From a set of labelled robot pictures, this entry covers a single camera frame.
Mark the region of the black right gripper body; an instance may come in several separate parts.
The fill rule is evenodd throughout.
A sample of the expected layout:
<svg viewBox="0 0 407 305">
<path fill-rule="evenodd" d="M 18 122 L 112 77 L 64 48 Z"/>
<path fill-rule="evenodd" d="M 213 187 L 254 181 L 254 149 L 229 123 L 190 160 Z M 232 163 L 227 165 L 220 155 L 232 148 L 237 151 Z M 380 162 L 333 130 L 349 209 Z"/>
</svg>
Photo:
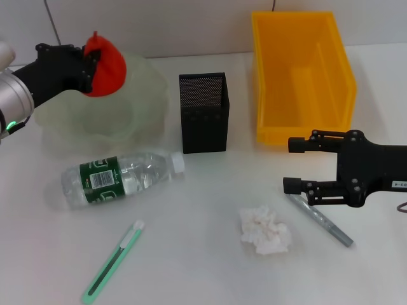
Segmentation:
<svg viewBox="0 0 407 305">
<path fill-rule="evenodd" d="M 337 155 L 337 181 L 344 185 L 343 199 L 359 208 L 375 192 L 406 192 L 406 146 L 370 142 L 360 130 L 344 135 Z"/>
</svg>

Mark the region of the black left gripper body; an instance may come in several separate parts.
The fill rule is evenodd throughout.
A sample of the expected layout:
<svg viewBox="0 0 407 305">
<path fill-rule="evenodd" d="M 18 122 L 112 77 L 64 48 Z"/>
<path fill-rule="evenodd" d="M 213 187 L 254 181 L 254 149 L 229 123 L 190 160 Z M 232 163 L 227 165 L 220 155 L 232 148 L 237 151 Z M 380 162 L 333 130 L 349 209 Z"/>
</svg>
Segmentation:
<svg viewBox="0 0 407 305">
<path fill-rule="evenodd" d="M 82 71 L 95 68 L 95 63 L 84 64 L 81 61 L 81 49 L 71 44 L 61 46 L 38 44 L 37 59 L 13 72 L 13 75 L 27 87 L 33 98 L 34 107 L 39 107 L 66 90 L 81 92 Z"/>
</svg>

